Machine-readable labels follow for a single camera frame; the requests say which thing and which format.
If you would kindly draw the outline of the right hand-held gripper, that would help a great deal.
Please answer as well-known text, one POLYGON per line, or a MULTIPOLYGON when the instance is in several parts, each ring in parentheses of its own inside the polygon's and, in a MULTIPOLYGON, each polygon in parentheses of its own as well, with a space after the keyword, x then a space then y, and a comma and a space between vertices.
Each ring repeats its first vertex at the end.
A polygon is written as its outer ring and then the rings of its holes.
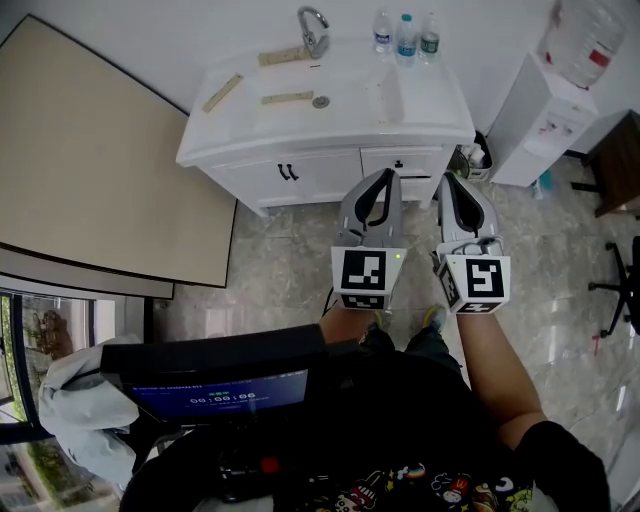
POLYGON ((473 183, 447 172, 438 187, 442 241, 434 273, 455 314, 490 314, 510 300, 511 258, 493 204, 473 183))

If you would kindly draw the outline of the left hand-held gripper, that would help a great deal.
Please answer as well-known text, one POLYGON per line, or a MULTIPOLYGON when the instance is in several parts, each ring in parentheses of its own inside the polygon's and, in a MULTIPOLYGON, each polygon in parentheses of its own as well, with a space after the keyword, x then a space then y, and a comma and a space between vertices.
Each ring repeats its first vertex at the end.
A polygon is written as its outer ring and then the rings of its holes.
POLYGON ((382 169, 343 198, 331 247, 333 292, 345 309, 389 306, 407 255, 400 176, 382 169))

